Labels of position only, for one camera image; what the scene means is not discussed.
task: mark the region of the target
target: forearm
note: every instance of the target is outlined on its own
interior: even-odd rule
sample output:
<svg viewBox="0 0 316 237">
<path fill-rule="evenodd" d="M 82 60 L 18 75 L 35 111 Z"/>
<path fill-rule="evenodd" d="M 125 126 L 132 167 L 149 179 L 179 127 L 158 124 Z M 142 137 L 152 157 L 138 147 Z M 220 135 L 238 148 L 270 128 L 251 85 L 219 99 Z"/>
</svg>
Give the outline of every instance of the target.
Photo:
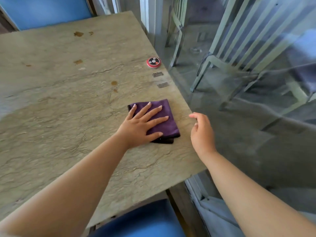
<svg viewBox="0 0 316 237">
<path fill-rule="evenodd" d="M 217 152 L 206 154 L 201 159 L 246 236 L 316 235 L 313 223 Z"/>
<path fill-rule="evenodd" d="M 0 223 L 23 237 L 80 236 L 126 152 L 112 136 Z"/>
</svg>

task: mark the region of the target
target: brown stain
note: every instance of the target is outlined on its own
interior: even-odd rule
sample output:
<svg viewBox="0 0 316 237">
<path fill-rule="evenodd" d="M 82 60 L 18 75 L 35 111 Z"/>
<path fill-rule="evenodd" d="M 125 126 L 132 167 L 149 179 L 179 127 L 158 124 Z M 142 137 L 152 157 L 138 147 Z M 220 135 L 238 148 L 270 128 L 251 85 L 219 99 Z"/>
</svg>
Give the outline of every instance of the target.
<svg viewBox="0 0 316 237">
<path fill-rule="evenodd" d="M 75 63 L 76 65 L 78 65 L 78 64 L 80 64 L 80 63 L 83 63 L 83 61 L 82 61 L 81 59 L 79 59 L 79 60 L 74 61 L 74 63 Z"/>
<path fill-rule="evenodd" d="M 82 35 L 83 35 L 83 33 L 80 32 L 80 31 L 76 31 L 76 32 L 74 33 L 74 36 L 75 36 L 75 37 L 81 37 Z"/>
</svg>

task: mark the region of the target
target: left hand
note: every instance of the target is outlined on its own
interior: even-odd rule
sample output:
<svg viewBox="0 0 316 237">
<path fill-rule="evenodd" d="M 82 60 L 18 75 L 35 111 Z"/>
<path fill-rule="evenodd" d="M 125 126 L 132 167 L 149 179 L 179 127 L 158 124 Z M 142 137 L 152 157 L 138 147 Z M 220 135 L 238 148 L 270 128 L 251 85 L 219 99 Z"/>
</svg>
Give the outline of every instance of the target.
<svg viewBox="0 0 316 237">
<path fill-rule="evenodd" d="M 146 132 L 149 129 L 168 120 L 169 118 L 168 116 L 165 116 L 149 121 L 150 118 L 162 110 L 162 106 L 160 106 L 146 113 L 150 107 L 151 103 L 149 102 L 133 117 L 137 108 L 137 106 L 134 105 L 129 111 L 124 122 L 115 133 L 115 135 L 120 136 L 129 149 L 151 142 L 163 135 L 162 132 L 155 132 L 151 135 L 146 135 Z"/>
</svg>

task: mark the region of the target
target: hand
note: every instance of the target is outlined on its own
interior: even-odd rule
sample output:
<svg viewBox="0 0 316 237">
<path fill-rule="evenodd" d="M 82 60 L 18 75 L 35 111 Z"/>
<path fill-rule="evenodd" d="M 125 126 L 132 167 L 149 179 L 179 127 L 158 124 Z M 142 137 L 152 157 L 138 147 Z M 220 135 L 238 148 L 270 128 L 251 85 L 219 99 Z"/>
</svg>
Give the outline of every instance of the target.
<svg viewBox="0 0 316 237">
<path fill-rule="evenodd" d="M 129 111 L 124 122 L 115 133 L 115 135 L 121 137 L 122 141 L 125 141 L 128 149 L 151 142 L 163 135 L 162 132 L 146 135 L 146 132 L 149 129 L 168 120 L 169 118 L 169 116 L 165 116 L 149 121 L 150 118 L 162 110 L 162 106 L 160 106 L 146 113 L 150 107 L 151 103 L 149 102 L 133 117 L 137 108 L 137 106 L 134 105 Z"/>
<path fill-rule="evenodd" d="M 207 154 L 217 152 L 214 131 L 206 115 L 194 112 L 189 117 L 197 119 L 197 123 L 195 123 L 191 130 L 191 141 L 193 148 L 203 161 L 203 158 Z"/>
</svg>

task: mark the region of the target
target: stone table top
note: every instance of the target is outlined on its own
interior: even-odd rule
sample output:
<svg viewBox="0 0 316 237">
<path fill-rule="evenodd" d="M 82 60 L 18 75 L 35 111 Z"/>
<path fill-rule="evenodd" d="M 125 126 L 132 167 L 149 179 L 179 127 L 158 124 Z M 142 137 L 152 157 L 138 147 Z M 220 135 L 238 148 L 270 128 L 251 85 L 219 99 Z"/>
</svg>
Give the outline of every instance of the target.
<svg viewBox="0 0 316 237">
<path fill-rule="evenodd" d="M 88 226 L 205 169 L 191 111 L 151 56 L 132 12 L 0 35 L 0 219 L 115 133 L 133 102 L 167 98 L 181 137 L 129 150 Z"/>
</svg>

